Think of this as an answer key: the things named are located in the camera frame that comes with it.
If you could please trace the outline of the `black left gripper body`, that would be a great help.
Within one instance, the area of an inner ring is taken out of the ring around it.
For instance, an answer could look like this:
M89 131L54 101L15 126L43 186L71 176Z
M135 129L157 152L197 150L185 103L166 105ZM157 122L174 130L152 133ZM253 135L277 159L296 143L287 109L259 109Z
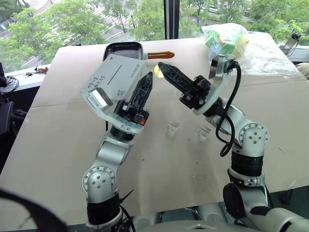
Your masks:
M126 121L142 126L145 125L150 115L148 110L138 109L125 100L118 102L114 113Z

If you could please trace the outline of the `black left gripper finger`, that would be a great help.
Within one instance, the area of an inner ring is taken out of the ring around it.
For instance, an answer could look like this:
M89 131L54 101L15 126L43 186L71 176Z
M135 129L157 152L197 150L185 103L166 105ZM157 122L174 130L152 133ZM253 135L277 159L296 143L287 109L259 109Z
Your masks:
M143 78L141 78L131 96L129 101L130 105L138 112L142 111L145 103L150 95L153 86L153 73L148 72Z

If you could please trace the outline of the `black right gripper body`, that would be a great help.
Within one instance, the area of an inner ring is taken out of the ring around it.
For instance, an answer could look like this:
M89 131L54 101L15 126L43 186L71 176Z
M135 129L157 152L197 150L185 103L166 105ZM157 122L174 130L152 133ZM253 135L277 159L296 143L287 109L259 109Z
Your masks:
M204 103L211 83L202 75L198 75L189 84L184 85L180 102L189 109L199 109Z

